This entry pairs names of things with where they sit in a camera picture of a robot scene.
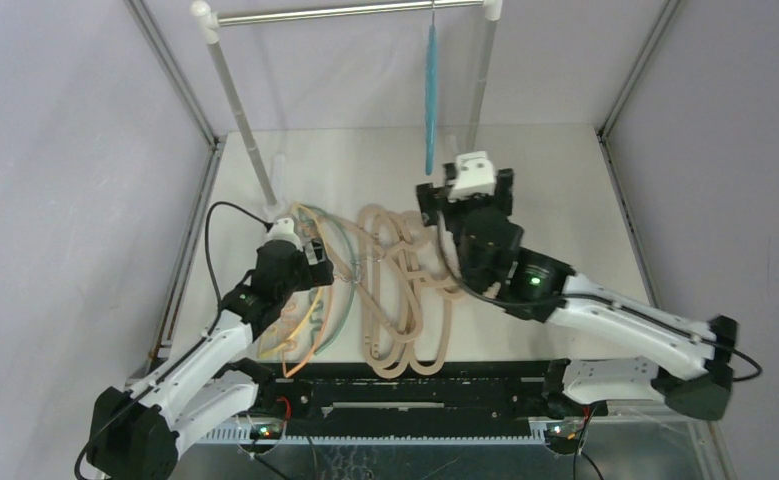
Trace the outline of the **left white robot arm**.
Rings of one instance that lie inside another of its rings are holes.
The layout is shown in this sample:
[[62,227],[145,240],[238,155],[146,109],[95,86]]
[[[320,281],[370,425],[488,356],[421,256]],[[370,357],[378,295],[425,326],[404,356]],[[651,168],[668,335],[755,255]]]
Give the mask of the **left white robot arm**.
[[166,479],[182,455],[228,418],[276,407],[276,375],[244,352],[281,316],[297,292],[332,284],[322,240],[269,240],[256,265],[217,304],[198,341],[132,386],[96,399],[74,475],[88,463],[112,479]]

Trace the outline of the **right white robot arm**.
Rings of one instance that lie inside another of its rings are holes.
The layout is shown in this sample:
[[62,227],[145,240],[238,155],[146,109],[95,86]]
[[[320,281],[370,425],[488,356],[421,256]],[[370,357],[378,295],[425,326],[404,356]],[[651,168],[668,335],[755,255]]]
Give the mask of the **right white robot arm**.
[[621,345],[632,358],[554,360],[544,406],[557,416],[579,406],[620,400],[657,401],[697,420],[721,420],[735,384],[739,325],[718,315],[691,320],[614,292],[571,265],[522,245],[511,220],[511,169],[474,174],[447,166],[443,185],[415,195],[422,222],[457,259],[449,277],[473,298],[524,321],[579,330]]

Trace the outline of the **yellow wire hanger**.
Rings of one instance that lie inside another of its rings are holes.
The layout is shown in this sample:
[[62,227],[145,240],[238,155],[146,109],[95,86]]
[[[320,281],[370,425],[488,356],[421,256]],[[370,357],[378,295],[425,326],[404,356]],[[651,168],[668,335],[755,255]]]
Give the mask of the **yellow wire hanger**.
[[[304,233],[317,235],[322,239],[319,220],[315,211],[301,203],[294,203],[290,209],[292,216],[299,222],[300,229]],[[270,360],[275,355],[279,355],[283,363],[286,363],[285,357],[288,353],[298,349],[298,341],[301,331],[311,322],[312,317],[321,313],[324,308],[322,296],[324,287],[317,287],[309,291],[306,300],[310,300],[310,306],[303,312],[301,318],[298,318],[298,296],[294,295],[284,306],[280,319],[270,328],[271,332],[263,334],[259,342],[258,358]]]

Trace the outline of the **orange wire hanger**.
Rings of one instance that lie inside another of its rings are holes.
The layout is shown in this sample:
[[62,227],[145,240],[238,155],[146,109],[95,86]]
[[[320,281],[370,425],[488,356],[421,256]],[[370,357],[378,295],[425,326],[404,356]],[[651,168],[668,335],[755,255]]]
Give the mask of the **orange wire hanger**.
[[[310,226],[307,225],[305,220],[302,221],[304,224],[304,229],[309,230],[314,237],[324,241],[321,221],[314,210],[301,203],[295,203],[292,206],[292,211],[297,213],[299,218],[302,216],[309,218],[311,220]],[[293,331],[293,333],[298,333],[307,326],[310,327],[309,348],[306,350],[303,358],[292,367],[288,366],[286,353],[281,354],[281,367],[285,378],[294,377],[300,370],[307,366],[316,355],[317,350],[321,346],[321,343],[325,337],[325,331],[327,329],[330,312],[332,311],[333,298],[334,290],[332,285],[329,287],[319,287],[316,290],[315,295],[312,297],[310,307],[299,324],[299,329],[295,329]]]

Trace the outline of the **blue wire hanger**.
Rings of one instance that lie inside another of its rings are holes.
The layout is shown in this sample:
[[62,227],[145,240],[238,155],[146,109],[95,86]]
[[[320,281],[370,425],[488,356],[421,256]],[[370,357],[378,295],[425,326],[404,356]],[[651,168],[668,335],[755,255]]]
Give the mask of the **blue wire hanger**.
[[438,47],[435,25],[435,2],[431,2],[431,21],[428,28],[428,43],[425,57],[425,90],[424,90],[424,120],[425,120],[425,167],[430,176],[434,170],[436,156],[437,104],[438,104]]

